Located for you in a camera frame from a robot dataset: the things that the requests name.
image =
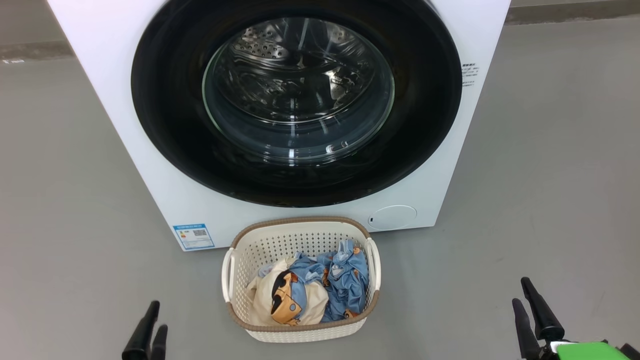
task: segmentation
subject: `blue and white sticker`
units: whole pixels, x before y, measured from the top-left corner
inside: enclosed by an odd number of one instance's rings
[[[205,224],[176,225],[175,234],[184,250],[200,250],[215,247]]]

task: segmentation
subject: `brown basket rim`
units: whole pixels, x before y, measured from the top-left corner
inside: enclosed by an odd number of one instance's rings
[[[259,222],[259,223],[253,224],[253,225],[249,225],[249,226],[245,227],[245,229],[243,229],[240,233],[238,233],[238,235],[234,239],[234,242],[231,243],[231,247],[235,248],[236,245],[238,244],[238,242],[240,241],[240,239],[244,235],[248,234],[250,231],[259,229],[261,227],[274,226],[274,225],[284,225],[284,224],[295,224],[295,223],[300,223],[300,222],[345,222],[347,224],[350,224],[350,225],[353,225],[353,226],[357,227],[358,230],[360,230],[362,232],[362,234],[364,234],[364,236],[366,238],[370,238],[371,237],[371,235],[369,234],[367,229],[365,229],[365,227],[362,226],[362,224],[360,224],[359,222],[357,222],[355,220],[352,220],[350,218],[346,218],[346,217],[298,217],[298,218],[284,218],[284,219],[279,219],[279,220],[270,220],[270,221],[264,221],[264,222]],[[320,330],[320,329],[330,329],[332,327],[346,326],[346,325],[351,325],[352,323],[357,323],[357,322],[363,321],[364,319],[367,318],[367,316],[369,316],[371,311],[373,311],[374,307],[376,307],[376,304],[378,303],[378,297],[379,296],[380,296],[380,291],[376,290],[373,293],[373,299],[371,299],[371,303],[369,304],[369,306],[367,306],[367,308],[362,312],[362,314],[360,314],[360,315],[358,315],[358,316],[356,316],[354,318],[338,320],[338,321],[334,321],[334,322],[317,323],[317,324],[314,324],[314,325],[299,325],[299,326],[258,326],[258,325],[251,325],[251,324],[248,324],[248,323],[242,321],[242,319],[240,319],[240,317],[238,317],[238,315],[234,311],[234,307],[231,304],[231,302],[227,302],[227,309],[229,311],[229,315],[231,316],[231,319],[233,319],[233,321],[235,321],[236,324],[240,325],[240,327],[242,327],[242,328],[244,328],[245,330],[248,330],[248,331],[255,331],[255,332],[313,331],[313,330]]]

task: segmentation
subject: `round black door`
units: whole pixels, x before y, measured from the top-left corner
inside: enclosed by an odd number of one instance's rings
[[[461,68],[423,0],[171,0],[144,32],[132,96],[178,169],[272,206],[337,204],[423,164]]]

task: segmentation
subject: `white laundry basket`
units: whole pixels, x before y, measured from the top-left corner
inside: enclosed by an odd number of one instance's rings
[[[336,251],[338,242],[352,239],[365,251],[369,267],[367,302],[362,314],[336,322],[299,326],[256,326],[248,323],[251,302],[246,286],[262,265],[301,251],[308,256]],[[261,222],[242,230],[222,263],[222,294],[229,314],[249,335],[268,343],[304,343],[339,338],[358,331],[378,301],[380,255],[369,232],[349,218],[304,217]]]

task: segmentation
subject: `washing machine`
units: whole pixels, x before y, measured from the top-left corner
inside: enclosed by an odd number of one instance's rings
[[[285,217],[434,225],[509,0],[49,4],[190,251]]]

